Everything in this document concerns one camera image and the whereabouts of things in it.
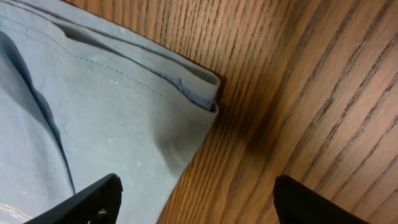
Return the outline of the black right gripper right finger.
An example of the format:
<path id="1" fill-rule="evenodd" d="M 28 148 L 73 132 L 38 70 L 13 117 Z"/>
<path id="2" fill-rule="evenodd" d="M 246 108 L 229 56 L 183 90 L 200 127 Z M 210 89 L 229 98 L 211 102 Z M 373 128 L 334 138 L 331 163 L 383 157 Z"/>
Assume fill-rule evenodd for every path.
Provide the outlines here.
<path id="1" fill-rule="evenodd" d="M 275 179 L 273 196 L 281 224 L 367 224 L 288 175 Z"/>

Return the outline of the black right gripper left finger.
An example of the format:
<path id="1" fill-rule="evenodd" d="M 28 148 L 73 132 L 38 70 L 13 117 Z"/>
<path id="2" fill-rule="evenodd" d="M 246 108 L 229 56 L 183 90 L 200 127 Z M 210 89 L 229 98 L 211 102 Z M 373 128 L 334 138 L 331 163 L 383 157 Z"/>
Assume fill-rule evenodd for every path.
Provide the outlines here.
<path id="1" fill-rule="evenodd" d="M 120 177 L 108 174 L 26 224 L 115 224 L 122 192 Z"/>

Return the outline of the light blue t-shirt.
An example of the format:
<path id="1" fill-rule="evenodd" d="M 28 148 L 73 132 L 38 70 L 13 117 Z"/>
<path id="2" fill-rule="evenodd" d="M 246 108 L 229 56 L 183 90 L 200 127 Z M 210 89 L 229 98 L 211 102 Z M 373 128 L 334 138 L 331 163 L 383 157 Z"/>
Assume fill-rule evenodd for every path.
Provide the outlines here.
<path id="1" fill-rule="evenodd" d="M 220 81 L 62 1 L 1 2 L 1 221 L 23 223 L 107 174 L 118 223 L 155 223 L 218 113 Z"/>

